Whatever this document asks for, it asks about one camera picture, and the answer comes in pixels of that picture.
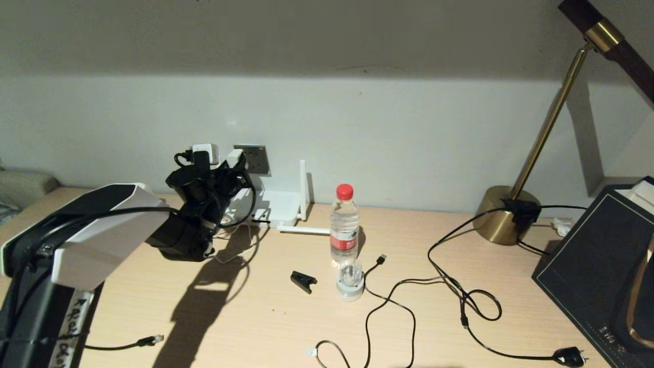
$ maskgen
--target red bottle cap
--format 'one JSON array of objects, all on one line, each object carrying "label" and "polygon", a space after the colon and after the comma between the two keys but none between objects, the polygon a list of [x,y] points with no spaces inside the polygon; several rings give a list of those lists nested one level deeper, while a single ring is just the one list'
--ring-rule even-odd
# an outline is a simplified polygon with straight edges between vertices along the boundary
[{"label": "red bottle cap", "polygon": [[340,200],[350,200],[354,195],[354,188],[349,184],[341,184],[336,188],[336,196]]}]

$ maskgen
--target black cable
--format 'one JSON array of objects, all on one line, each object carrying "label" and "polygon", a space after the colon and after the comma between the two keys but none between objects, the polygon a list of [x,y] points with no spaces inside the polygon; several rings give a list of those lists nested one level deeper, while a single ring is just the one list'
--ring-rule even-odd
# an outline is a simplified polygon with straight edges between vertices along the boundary
[{"label": "black cable", "polygon": [[330,340],[322,340],[322,341],[318,342],[316,344],[316,347],[315,347],[315,349],[316,349],[316,360],[318,361],[318,364],[320,364],[320,366],[322,368],[327,368],[327,366],[325,366],[325,364],[322,364],[322,362],[320,361],[320,358],[318,358],[318,348],[320,348],[320,346],[322,344],[331,344],[331,345],[333,345],[336,348],[336,350],[338,350],[338,352],[341,353],[341,356],[343,357],[343,361],[345,361],[345,365],[347,366],[347,368],[350,368],[350,363],[347,361],[347,358],[345,357],[345,354],[343,353],[341,348],[334,341],[330,341]]},{"label": "black cable", "polygon": [[104,219],[106,217],[120,216],[120,215],[127,215],[129,213],[141,213],[141,212],[179,213],[179,210],[171,207],[131,207],[131,208],[122,208],[120,210],[111,210],[106,212],[92,213],[90,215],[78,217],[76,219],[72,219],[64,222],[63,224],[57,226],[56,228],[46,232],[41,237],[41,239],[39,239],[38,243],[40,244],[45,243],[45,241],[48,240],[51,236],[55,235],[59,231],[68,229],[69,227],[87,224],[98,219]]},{"label": "black cable", "polygon": [[529,244],[523,242],[522,240],[518,240],[518,245],[521,247],[525,247],[526,250],[532,251],[533,253],[540,254],[540,255],[551,255],[549,252],[538,249],[536,247],[532,247]]},{"label": "black cable", "polygon": [[183,167],[186,166],[186,165],[184,165],[183,163],[179,162],[179,158],[180,158],[180,157],[186,159],[186,158],[184,157],[184,154],[183,154],[183,153],[175,153],[175,156],[173,156],[173,160],[175,160],[175,164],[177,164],[179,167],[183,168]]},{"label": "black cable", "polygon": [[115,352],[118,350],[131,349],[139,346],[154,346],[156,343],[161,342],[163,340],[164,340],[164,336],[154,335],[154,336],[145,337],[143,339],[138,340],[137,342],[123,345],[123,346],[104,347],[104,346],[84,345],[84,348],[90,350],[101,350],[104,352]]},{"label": "black cable", "polygon": [[[11,337],[13,334],[13,329],[15,328],[15,323],[16,320],[18,319],[19,316],[19,311],[22,311],[24,306],[26,305],[26,302],[29,300],[29,297],[33,292],[36,290],[36,287],[40,283],[42,283],[45,278],[43,275],[37,280],[35,285],[33,285],[28,293],[26,294],[26,297],[23,299],[23,303],[21,303],[21,306],[18,306],[18,297],[20,293],[20,284],[22,282],[22,276],[23,273],[25,272],[25,269],[27,268],[30,259],[34,256],[34,253],[43,245],[45,242],[51,238],[53,235],[57,234],[60,231],[63,231],[65,229],[68,229],[70,227],[78,226],[78,225],[85,225],[88,224],[92,221],[95,221],[97,219],[102,219],[106,217],[112,217],[112,216],[118,216],[118,215],[125,215],[129,213],[142,213],[142,212],[171,212],[171,213],[178,213],[179,211],[176,208],[170,208],[170,207],[132,207],[132,208],[123,208],[120,210],[111,210],[107,212],[100,212],[100,213],[93,213],[91,215],[85,215],[82,217],[77,217],[76,219],[72,219],[69,221],[64,222],[63,224],[55,227],[54,229],[49,230],[45,234],[43,234],[37,242],[32,243],[32,245],[27,249],[25,259],[23,260],[22,264],[19,265],[19,267],[16,269],[16,272],[14,273],[14,287],[10,290],[9,292],[9,311],[7,313],[7,328],[6,328],[6,334],[7,336]],[[59,244],[56,244],[52,246],[52,251],[57,249],[59,247]]]},{"label": "black cable", "polygon": [[82,337],[88,335],[88,332],[82,332],[82,333],[73,333],[71,335],[61,335],[57,337],[41,337],[39,339],[8,339],[6,337],[0,338],[0,342],[5,343],[5,342],[11,342],[14,344],[47,344],[50,341],[59,341],[59,340],[70,340],[74,339],[76,337]]},{"label": "black cable", "polygon": [[123,345],[123,346],[115,346],[115,347],[111,347],[111,348],[106,348],[104,346],[92,346],[92,345],[85,345],[84,348],[89,349],[89,350],[102,350],[102,351],[106,351],[106,352],[113,352],[113,351],[117,351],[117,350],[125,350],[125,349],[130,349],[130,348],[136,348],[137,346],[138,346],[138,344],[135,342],[133,344],[127,344],[127,345]]},{"label": "black cable", "polygon": [[[377,268],[379,265],[381,265],[382,263],[384,263],[384,259],[385,259],[385,256],[382,256],[382,257],[378,258],[378,259],[377,259],[377,263],[376,263],[374,266],[372,266],[368,271],[366,271],[366,273],[364,274],[364,275],[365,275],[364,277],[366,277],[366,276],[367,276],[371,271],[373,271],[373,270],[374,270],[375,268]],[[376,308],[374,308],[373,310],[371,310],[371,311],[368,313],[368,315],[366,316],[366,340],[367,340],[367,342],[368,342],[368,354],[367,354],[366,364],[364,365],[364,368],[368,368],[368,366],[370,365],[370,359],[371,359],[370,331],[369,331],[369,329],[368,329],[368,324],[369,324],[370,316],[372,316],[372,314],[375,313],[376,311],[382,309],[382,308],[383,308],[387,303],[394,303],[394,304],[396,304],[396,305],[398,305],[398,306],[400,306],[400,307],[406,309],[407,311],[409,311],[409,313],[411,314],[411,317],[413,318],[413,331],[412,331],[412,334],[411,334],[411,362],[409,363],[409,365],[407,365],[406,368],[410,368],[410,367],[413,365],[413,361],[414,361],[414,358],[415,358],[415,345],[414,345],[414,343],[415,343],[415,327],[416,327],[415,314],[413,313],[413,311],[411,311],[410,309],[408,309],[406,306],[401,305],[400,303],[397,303],[396,301],[393,301],[393,300],[391,299],[391,297],[392,297],[393,293],[395,292],[395,289],[397,289],[400,285],[403,285],[403,284],[431,285],[431,284],[436,284],[436,283],[438,283],[438,282],[442,282],[442,281],[440,281],[441,279],[443,279],[443,276],[438,276],[438,277],[434,277],[434,278],[426,278],[426,279],[420,279],[420,278],[408,278],[408,279],[404,279],[404,280],[402,280],[402,281],[396,283],[396,284],[393,286],[393,288],[390,290],[390,293],[388,294],[388,297],[383,297],[383,296],[381,296],[381,295],[375,294],[375,293],[373,293],[372,291],[370,291],[370,290],[368,289],[368,287],[366,286],[366,291],[368,291],[369,293],[371,293],[372,295],[375,295],[376,297],[378,297],[378,298],[380,298],[380,299],[383,299],[384,302],[381,303],[381,304],[380,304],[379,306],[377,306]],[[322,368],[326,368],[326,366],[321,362],[320,358],[318,357],[318,348],[320,347],[320,345],[322,345],[322,344],[324,344],[324,343],[328,343],[328,344],[332,344],[332,345],[334,345],[334,346],[338,349],[339,353],[341,353],[341,357],[343,357],[343,361],[345,362],[345,365],[346,365],[348,368],[350,367],[350,364],[349,364],[349,362],[347,361],[347,358],[345,357],[345,354],[343,353],[343,351],[341,350],[341,348],[340,348],[340,347],[339,347],[335,342],[330,341],[330,340],[322,340],[322,341],[320,341],[318,344],[316,344],[316,346],[315,346],[316,360],[318,361],[318,364],[320,364],[320,366],[321,366]]]},{"label": "black cable", "polygon": [[242,218],[242,219],[240,219],[238,221],[235,221],[233,223],[230,223],[230,224],[225,224],[225,225],[219,224],[219,226],[217,226],[214,229],[215,232],[212,232],[211,236],[214,236],[218,232],[218,229],[221,229],[221,228],[224,229],[224,228],[227,228],[227,227],[234,227],[234,226],[240,225],[240,224],[244,223],[247,219],[250,218],[250,216],[252,215],[252,212],[254,212],[254,207],[256,205],[256,189],[254,188],[254,185],[250,187],[250,190],[252,191],[252,203],[250,204],[250,210],[248,211],[247,215],[244,218]]},{"label": "black cable", "polygon": [[[220,200],[218,199],[218,193],[216,193],[216,191],[214,190],[210,190],[210,191],[211,191],[211,195],[213,196],[213,200],[216,201],[216,206],[218,206],[218,204],[220,203]],[[209,233],[210,242],[212,242],[213,237],[216,236],[216,234],[218,234],[218,231],[220,230],[220,221],[221,221],[220,219],[216,221],[216,225],[213,227],[213,229],[211,229],[211,232]]]},{"label": "black cable", "polygon": [[[556,205],[556,206],[540,206],[540,208],[541,209],[542,208],[572,208],[572,209],[579,209],[579,210],[587,210],[586,207],[558,206],[558,205]],[[552,356],[519,356],[519,355],[513,355],[513,354],[507,354],[507,353],[499,352],[499,351],[497,351],[495,349],[492,349],[491,347],[487,346],[486,344],[482,343],[474,335],[474,333],[470,329],[470,325],[468,323],[468,317],[466,315],[466,306],[470,306],[473,309],[473,311],[479,317],[483,318],[484,320],[496,321],[496,320],[499,320],[502,317],[502,305],[500,304],[500,301],[493,294],[489,293],[488,291],[482,290],[482,289],[474,289],[474,290],[471,290],[471,291],[465,291],[465,289],[461,286],[461,284],[456,279],[454,279],[453,277],[448,275],[448,273],[446,273],[440,266],[438,266],[438,264],[436,264],[436,262],[431,258],[431,252],[434,250],[434,248],[436,248],[438,245],[442,244],[443,242],[451,239],[456,232],[458,232],[460,229],[463,229],[463,227],[465,227],[466,225],[470,224],[471,222],[475,221],[476,219],[479,219],[480,217],[483,217],[483,216],[485,216],[485,215],[487,215],[489,213],[497,212],[497,211],[508,211],[508,210],[509,210],[508,208],[495,208],[495,209],[492,209],[492,210],[489,210],[489,211],[479,213],[479,214],[475,215],[474,217],[472,217],[471,219],[464,222],[463,224],[459,225],[457,228],[455,228],[454,230],[452,230],[451,232],[446,234],[444,237],[442,237],[440,240],[438,240],[436,243],[434,243],[434,245],[432,245],[429,248],[429,250],[427,251],[427,259],[429,260],[429,262],[432,264],[432,266],[438,272],[438,274],[439,274],[438,277],[431,278],[431,279],[405,279],[405,280],[402,280],[402,281],[398,282],[397,284],[395,284],[393,286],[393,288],[390,290],[390,293],[388,294],[388,297],[383,297],[381,295],[378,295],[378,294],[372,292],[370,289],[368,289],[367,285],[364,284],[365,290],[368,293],[371,293],[372,295],[374,295],[374,296],[376,296],[376,297],[378,297],[380,299],[384,299],[384,302],[382,304],[380,304],[378,307],[371,310],[368,313],[368,315],[366,316],[366,339],[368,341],[368,356],[366,358],[366,364],[365,364],[364,368],[368,367],[368,365],[370,364],[370,358],[371,358],[370,332],[368,330],[368,321],[370,320],[370,316],[374,312],[381,309],[382,307],[384,307],[389,302],[393,303],[395,305],[398,305],[401,308],[404,308],[405,310],[407,310],[411,314],[411,317],[413,318],[413,333],[412,333],[412,336],[411,336],[411,362],[409,363],[407,368],[412,366],[413,361],[414,361],[414,351],[415,351],[414,350],[415,326],[416,326],[415,315],[414,315],[413,311],[411,311],[408,307],[406,307],[406,306],[404,306],[404,305],[402,305],[400,303],[397,303],[396,301],[393,301],[391,299],[391,297],[392,297],[392,294],[394,293],[395,289],[398,286],[402,285],[402,284],[430,285],[430,284],[436,284],[436,283],[440,283],[440,282],[444,282],[445,285],[447,285],[447,287],[459,298],[460,311],[461,311],[461,324],[464,326],[465,329],[468,330],[468,333],[473,338],[473,340],[475,342],[477,342],[479,345],[481,345],[483,348],[487,349],[488,351],[493,352],[495,354],[498,354],[500,356],[507,357],[507,358],[527,359],[527,360],[552,360],[552,361],[556,361],[557,363],[563,364],[563,365],[568,365],[567,360],[569,360],[570,358],[574,358],[574,359],[579,358],[579,359],[581,359],[583,361],[583,357],[581,357],[581,354],[579,353],[579,350],[577,348],[559,349]],[[522,241],[519,241],[518,244],[523,244],[523,245],[526,245],[528,248],[533,248],[536,251],[543,252],[544,254],[548,254],[547,252],[544,252],[544,251],[542,251],[542,250],[540,250],[538,248],[528,246],[527,244],[525,244]],[[375,270],[379,265],[384,263],[384,260],[385,260],[385,256],[382,256],[382,257],[378,258],[377,263],[374,266],[372,266],[368,271],[366,271],[366,273],[364,274],[364,277],[365,277],[364,282],[366,282],[366,278],[367,278],[368,274],[371,271]],[[498,311],[497,316],[495,316],[495,317],[486,316],[479,309],[479,307],[477,306],[477,303],[474,301],[474,298],[472,297],[472,295],[474,295],[474,294],[481,294],[481,295],[484,295],[484,296],[488,297],[495,304],[495,307],[497,308],[497,311]],[[315,356],[316,356],[316,360],[318,361],[318,364],[320,364],[320,366],[322,368],[326,368],[326,366],[321,362],[320,358],[318,357],[318,348],[322,344],[326,344],[326,343],[331,344],[334,347],[336,347],[338,352],[341,354],[341,357],[343,358],[343,361],[345,362],[345,365],[347,366],[347,368],[350,368],[350,364],[347,361],[347,358],[345,357],[345,354],[343,353],[341,348],[335,342],[330,341],[330,340],[322,340],[318,344],[316,344],[316,346],[315,346]]]}]

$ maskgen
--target black book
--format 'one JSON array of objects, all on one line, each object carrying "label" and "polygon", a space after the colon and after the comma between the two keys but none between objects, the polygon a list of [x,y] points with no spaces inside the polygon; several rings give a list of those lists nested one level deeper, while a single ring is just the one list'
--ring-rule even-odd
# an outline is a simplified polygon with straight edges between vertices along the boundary
[{"label": "black book", "polygon": [[612,367],[654,367],[653,197],[605,187],[532,275]]}]

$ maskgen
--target cable connector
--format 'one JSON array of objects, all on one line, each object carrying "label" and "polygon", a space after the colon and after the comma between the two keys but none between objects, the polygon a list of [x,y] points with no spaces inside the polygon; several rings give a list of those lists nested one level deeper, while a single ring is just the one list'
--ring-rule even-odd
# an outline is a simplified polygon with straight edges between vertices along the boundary
[{"label": "cable connector", "polygon": [[586,358],[581,355],[581,351],[577,346],[558,349],[552,354],[552,358],[555,362],[572,368],[583,367],[586,363]]},{"label": "cable connector", "polygon": [[188,162],[193,162],[193,150],[192,149],[187,149],[184,151],[181,155],[185,160]]},{"label": "cable connector", "polygon": [[162,342],[164,340],[163,335],[154,335],[154,336],[149,336],[145,337],[141,340],[138,340],[136,342],[137,346],[154,346],[155,344]]},{"label": "cable connector", "polygon": [[516,232],[521,233],[529,229],[531,224],[538,220],[540,215],[540,205],[529,200],[502,200],[504,206],[513,213],[513,222],[515,223]]}]

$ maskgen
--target robotic arm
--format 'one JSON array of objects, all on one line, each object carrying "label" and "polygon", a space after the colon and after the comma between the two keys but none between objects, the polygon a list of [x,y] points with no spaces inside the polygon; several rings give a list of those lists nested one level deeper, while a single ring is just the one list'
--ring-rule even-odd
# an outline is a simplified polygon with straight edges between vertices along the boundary
[{"label": "robotic arm", "polygon": [[[2,247],[0,270],[12,282],[0,312],[0,367],[77,367],[105,279],[143,240],[173,261],[211,256],[218,229],[244,222],[256,202],[242,150],[220,165],[214,151],[196,145],[175,155],[180,168],[166,183],[184,201],[179,210],[143,184],[107,185]],[[250,213],[222,225],[232,198],[245,188],[252,190]]]}]

